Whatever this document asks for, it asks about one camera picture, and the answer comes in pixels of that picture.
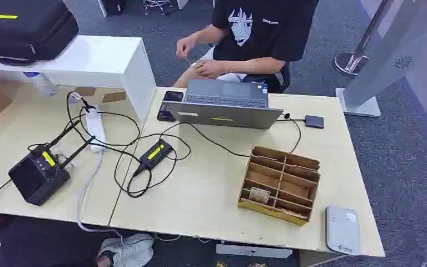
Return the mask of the person's left hand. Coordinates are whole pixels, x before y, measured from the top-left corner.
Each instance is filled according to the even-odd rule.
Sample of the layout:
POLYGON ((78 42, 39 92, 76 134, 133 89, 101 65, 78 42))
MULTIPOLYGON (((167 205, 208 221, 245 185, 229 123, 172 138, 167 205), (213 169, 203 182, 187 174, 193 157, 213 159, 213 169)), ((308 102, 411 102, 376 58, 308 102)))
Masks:
POLYGON ((224 74, 224 69, 220 61, 202 60, 196 62, 195 72, 199 77, 216 79, 224 74))

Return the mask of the person's right hand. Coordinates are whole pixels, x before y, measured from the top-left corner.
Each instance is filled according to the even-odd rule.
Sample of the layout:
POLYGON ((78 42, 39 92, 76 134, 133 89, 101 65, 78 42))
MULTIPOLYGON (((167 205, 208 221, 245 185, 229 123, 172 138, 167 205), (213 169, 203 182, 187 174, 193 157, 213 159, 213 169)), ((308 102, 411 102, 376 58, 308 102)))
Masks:
POLYGON ((189 35, 182 39, 179 39, 176 43, 176 57, 187 58, 190 51, 197 45, 197 39, 195 35, 189 35))

